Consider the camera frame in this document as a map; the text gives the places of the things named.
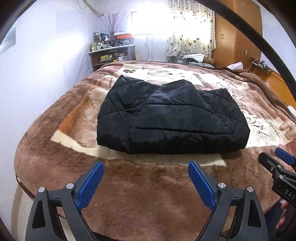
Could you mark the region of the person's right hand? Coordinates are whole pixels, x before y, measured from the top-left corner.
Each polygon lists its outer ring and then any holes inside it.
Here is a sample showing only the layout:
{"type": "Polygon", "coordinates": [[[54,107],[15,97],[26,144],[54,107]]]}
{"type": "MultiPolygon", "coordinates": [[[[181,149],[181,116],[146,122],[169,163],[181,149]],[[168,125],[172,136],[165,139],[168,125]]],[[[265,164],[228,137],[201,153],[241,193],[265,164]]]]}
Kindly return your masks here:
{"type": "Polygon", "coordinates": [[[287,212],[288,212],[288,209],[290,208],[290,204],[285,200],[281,200],[280,203],[281,203],[280,209],[283,211],[283,213],[281,214],[280,219],[276,225],[277,230],[279,230],[285,223],[287,212]]]}

